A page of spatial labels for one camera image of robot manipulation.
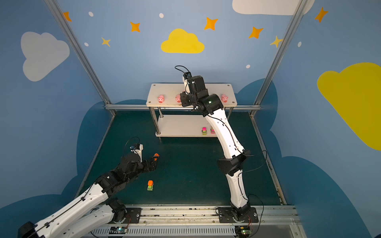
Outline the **pink green toy car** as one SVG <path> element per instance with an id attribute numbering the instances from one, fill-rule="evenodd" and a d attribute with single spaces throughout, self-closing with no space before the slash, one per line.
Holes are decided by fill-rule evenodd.
<path id="1" fill-rule="evenodd" d="M 201 130 L 202 135 L 207 135 L 206 127 L 203 127 Z"/>

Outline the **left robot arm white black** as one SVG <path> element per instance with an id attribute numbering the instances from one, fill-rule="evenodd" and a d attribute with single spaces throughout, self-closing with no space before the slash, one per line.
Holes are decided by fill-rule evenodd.
<path id="1" fill-rule="evenodd" d="M 79 197 L 56 213 L 37 223 L 27 222 L 18 229 L 19 238 L 81 238 L 94 229 L 110 223 L 123 222 L 126 207 L 115 194 L 134 181 L 141 173 L 156 170 L 159 155 L 149 160 L 131 152 L 119 165 L 101 175 Z"/>

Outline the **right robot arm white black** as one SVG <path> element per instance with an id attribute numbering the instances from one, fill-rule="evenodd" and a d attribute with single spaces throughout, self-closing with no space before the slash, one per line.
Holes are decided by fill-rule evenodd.
<path id="1" fill-rule="evenodd" d="M 214 129 L 222 146 L 224 158 L 217 161 L 226 176 L 230 189 L 232 214 L 236 221 L 243 221 L 251 210 L 243 181 L 243 162 L 250 155 L 235 136 L 225 113 L 222 101 L 216 94 L 209 94 L 202 76 L 183 74 L 185 90 L 180 94 L 183 107 L 192 106 L 202 114 Z"/>

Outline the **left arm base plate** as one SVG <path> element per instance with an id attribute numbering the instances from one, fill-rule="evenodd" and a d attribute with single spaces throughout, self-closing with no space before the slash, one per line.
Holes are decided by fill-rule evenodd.
<path id="1" fill-rule="evenodd" d="M 127 207 L 114 214 L 111 223 L 114 224 L 138 224 L 142 209 L 140 207 Z"/>

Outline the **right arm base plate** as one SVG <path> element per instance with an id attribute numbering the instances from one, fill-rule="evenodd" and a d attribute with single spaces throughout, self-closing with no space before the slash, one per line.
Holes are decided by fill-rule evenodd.
<path id="1" fill-rule="evenodd" d="M 232 207 L 217 207 L 216 214 L 220 223 L 259 223 L 259 217 L 255 208 L 240 213 Z"/>

